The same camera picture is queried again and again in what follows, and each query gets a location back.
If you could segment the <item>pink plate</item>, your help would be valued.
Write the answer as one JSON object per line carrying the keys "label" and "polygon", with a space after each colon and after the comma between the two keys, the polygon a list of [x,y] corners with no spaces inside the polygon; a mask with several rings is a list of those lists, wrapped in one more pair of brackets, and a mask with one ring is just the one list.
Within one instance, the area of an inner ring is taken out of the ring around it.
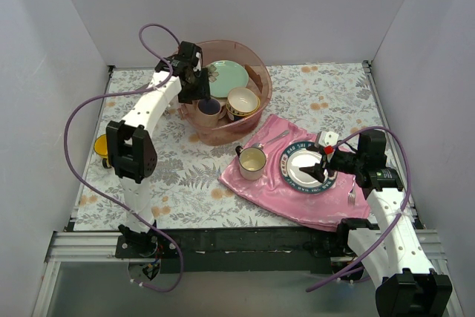
{"label": "pink plate", "polygon": [[237,99],[237,94],[231,91],[226,97],[217,97],[211,95],[211,98],[218,100],[221,103],[229,102],[233,103]]}

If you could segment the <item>beige cup purple interior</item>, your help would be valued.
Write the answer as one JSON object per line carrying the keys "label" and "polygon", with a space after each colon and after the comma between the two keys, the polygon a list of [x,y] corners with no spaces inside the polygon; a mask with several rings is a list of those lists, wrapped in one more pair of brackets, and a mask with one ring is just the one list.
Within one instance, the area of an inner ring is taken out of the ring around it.
{"label": "beige cup purple interior", "polygon": [[194,121],[197,125],[205,128],[217,128],[224,124],[226,113],[226,101],[224,99],[201,99],[196,104]]}

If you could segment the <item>light green plate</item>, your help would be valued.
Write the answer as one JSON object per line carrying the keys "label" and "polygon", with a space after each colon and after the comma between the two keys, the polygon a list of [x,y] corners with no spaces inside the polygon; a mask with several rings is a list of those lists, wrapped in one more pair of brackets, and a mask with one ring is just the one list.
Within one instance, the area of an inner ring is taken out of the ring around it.
{"label": "light green plate", "polygon": [[220,60],[206,66],[209,77],[210,94],[215,98],[225,98],[238,87],[246,87],[249,75],[246,69],[233,61]]}

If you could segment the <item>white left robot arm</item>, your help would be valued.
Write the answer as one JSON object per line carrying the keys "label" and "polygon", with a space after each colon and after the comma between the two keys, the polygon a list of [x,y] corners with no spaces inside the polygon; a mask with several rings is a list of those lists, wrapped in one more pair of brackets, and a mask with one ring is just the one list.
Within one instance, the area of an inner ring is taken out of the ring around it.
{"label": "white left robot arm", "polygon": [[126,223],[119,227],[127,246],[141,257],[151,257],[158,240],[151,232],[150,177],[158,158],[152,134],[169,103],[177,98],[191,104],[210,98],[208,71],[203,67],[202,48],[181,42],[178,52],[160,61],[144,94],[119,121],[106,127],[108,162],[123,188],[129,208]]}

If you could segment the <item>yellow sun patterned bowl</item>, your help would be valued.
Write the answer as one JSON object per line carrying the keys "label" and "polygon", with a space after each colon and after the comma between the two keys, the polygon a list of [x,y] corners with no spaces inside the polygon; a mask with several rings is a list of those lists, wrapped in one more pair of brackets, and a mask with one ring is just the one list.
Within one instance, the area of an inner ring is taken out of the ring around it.
{"label": "yellow sun patterned bowl", "polygon": [[250,111],[250,112],[240,112],[237,109],[235,109],[234,107],[232,107],[230,104],[226,105],[227,117],[231,121],[237,121],[237,120],[241,120],[245,117],[248,117],[248,116],[254,114],[255,112],[257,112],[258,109],[259,109],[259,107],[256,107],[253,111]]}

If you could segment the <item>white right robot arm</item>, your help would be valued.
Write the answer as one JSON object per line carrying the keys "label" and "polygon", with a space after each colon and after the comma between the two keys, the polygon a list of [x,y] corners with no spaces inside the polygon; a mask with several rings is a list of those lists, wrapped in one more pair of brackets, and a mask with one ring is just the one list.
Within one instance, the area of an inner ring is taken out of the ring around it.
{"label": "white right robot arm", "polygon": [[453,286],[450,278],[438,273],[426,256],[412,218],[405,211],[411,195],[410,178],[401,179],[395,169],[387,166],[386,136],[391,133],[381,126],[357,131],[357,148],[349,152],[340,150],[344,139],[334,132],[322,131],[310,146],[310,151],[319,153],[321,160],[302,171],[320,183],[329,173],[354,176],[380,234],[362,227],[339,233],[335,238],[337,250],[343,255],[356,254],[357,259],[307,291],[349,275],[356,264],[362,264],[375,285],[380,316],[442,316]]}

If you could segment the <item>white bowl blue stripes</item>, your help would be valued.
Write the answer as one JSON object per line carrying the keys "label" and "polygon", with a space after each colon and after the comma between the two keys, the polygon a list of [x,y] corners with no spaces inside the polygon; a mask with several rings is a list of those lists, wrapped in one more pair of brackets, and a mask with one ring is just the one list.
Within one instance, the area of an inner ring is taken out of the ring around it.
{"label": "white bowl blue stripes", "polygon": [[233,88],[231,91],[237,94],[237,99],[233,103],[227,102],[226,104],[230,104],[238,111],[250,112],[253,111],[256,107],[260,107],[261,102],[259,97],[250,89],[245,87],[239,87]]}

